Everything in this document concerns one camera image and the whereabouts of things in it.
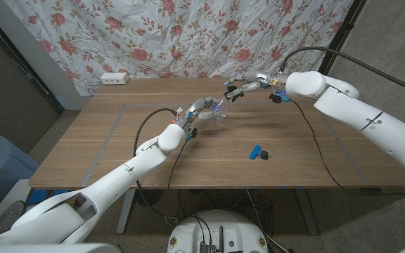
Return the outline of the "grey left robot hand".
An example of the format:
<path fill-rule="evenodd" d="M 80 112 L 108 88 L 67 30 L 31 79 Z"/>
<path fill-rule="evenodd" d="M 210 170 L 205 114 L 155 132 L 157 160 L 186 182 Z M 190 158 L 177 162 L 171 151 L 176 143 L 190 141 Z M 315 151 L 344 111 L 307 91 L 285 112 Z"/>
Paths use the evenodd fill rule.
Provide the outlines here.
<path fill-rule="evenodd" d="M 189 129 L 196 119 L 220 122 L 227 116 L 227 109 L 222 107 L 223 102 L 213 97 L 199 98 L 179 116 L 177 124 L 182 129 Z"/>

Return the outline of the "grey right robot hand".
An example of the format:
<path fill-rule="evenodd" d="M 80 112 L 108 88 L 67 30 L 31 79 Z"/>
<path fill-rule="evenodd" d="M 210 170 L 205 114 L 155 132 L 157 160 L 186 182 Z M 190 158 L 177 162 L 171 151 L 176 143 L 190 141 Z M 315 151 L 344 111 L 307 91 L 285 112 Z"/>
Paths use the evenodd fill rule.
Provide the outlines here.
<path fill-rule="evenodd" d="M 234 74 L 225 82 L 228 91 L 224 94 L 224 97 L 234 101 L 238 97 L 244 96 L 244 93 L 253 92 L 259 88 L 278 87 L 280 90 L 284 90 L 289 76 L 289 74 L 281 72 L 270 74 L 262 71 L 247 71 Z"/>

